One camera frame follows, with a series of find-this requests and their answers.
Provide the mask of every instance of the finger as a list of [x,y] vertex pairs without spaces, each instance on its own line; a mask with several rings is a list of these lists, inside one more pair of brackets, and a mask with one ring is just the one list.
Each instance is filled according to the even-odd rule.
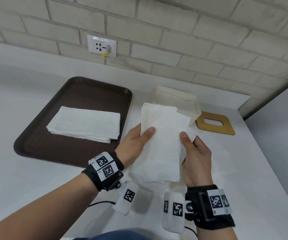
[[192,150],[192,149],[195,149],[195,146],[193,145],[193,143],[190,141],[188,135],[186,132],[182,131],[180,134],[179,134],[179,138],[183,144],[183,146],[185,147],[186,149],[186,153],[188,150]]
[[139,123],[133,129],[130,129],[130,131],[127,133],[126,136],[129,136],[131,139],[140,137],[141,136],[141,124]]
[[140,141],[143,144],[146,144],[150,138],[152,138],[152,136],[154,135],[156,129],[154,127],[150,127],[148,128],[148,130],[146,130],[143,135],[140,137]]
[[209,148],[207,147],[207,145],[205,145],[205,143],[201,140],[200,137],[196,136],[193,144],[195,145],[195,147],[198,149],[198,151],[200,152],[205,152],[207,150],[209,150]]

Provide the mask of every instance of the fingernail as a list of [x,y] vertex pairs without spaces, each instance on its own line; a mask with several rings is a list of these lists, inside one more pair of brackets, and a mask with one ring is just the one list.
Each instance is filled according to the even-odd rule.
[[154,128],[154,127],[150,127],[148,130],[149,130],[151,133],[154,133],[154,132],[155,132],[155,128]]
[[188,137],[188,135],[186,134],[186,132],[182,131],[180,134],[179,134],[180,137],[182,138],[185,138],[185,137]]

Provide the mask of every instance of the wall socket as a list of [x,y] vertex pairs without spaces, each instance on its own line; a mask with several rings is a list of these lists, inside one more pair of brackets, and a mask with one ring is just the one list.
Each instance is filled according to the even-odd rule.
[[116,40],[105,39],[93,35],[87,35],[88,51],[93,54],[102,55],[107,51],[107,47],[111,47],[108,56],[116,58]]

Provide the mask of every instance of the right hand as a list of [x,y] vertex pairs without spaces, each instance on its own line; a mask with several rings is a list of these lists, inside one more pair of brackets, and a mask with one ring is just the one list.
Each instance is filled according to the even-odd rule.
[[187,187],[213,185],[211,150],[198,136],[193,143],[186,132],[182,131],[179,137],[186,150],[186,157],[182,163],[185,185]]

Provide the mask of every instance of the forearm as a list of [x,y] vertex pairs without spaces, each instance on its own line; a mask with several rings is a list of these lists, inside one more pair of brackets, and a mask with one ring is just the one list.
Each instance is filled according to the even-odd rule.
[[218,230],[196,228],[199,240],[238,240],[232,227]]
[[0,222],[0,240],[60,239],[98,190],[85,174],[38,198]]

